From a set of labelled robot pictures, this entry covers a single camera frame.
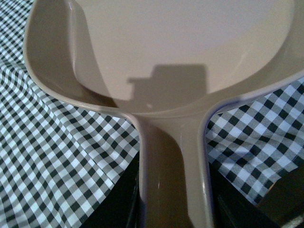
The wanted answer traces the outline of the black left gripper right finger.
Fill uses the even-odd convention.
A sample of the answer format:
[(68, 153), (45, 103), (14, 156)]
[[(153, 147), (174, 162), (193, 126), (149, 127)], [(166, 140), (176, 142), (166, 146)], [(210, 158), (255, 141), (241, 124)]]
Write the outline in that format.
[(251, 204), (218, 170), (209, 165), (214, 220), (217, 228), (277, 228), (265, 213)]

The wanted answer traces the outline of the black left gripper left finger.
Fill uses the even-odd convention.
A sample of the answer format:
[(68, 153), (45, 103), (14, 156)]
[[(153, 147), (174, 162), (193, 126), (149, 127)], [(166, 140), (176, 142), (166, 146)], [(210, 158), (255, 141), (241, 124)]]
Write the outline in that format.
[(83, 228), (135, 228), (139, 194), (139, 158), (133, 158)]

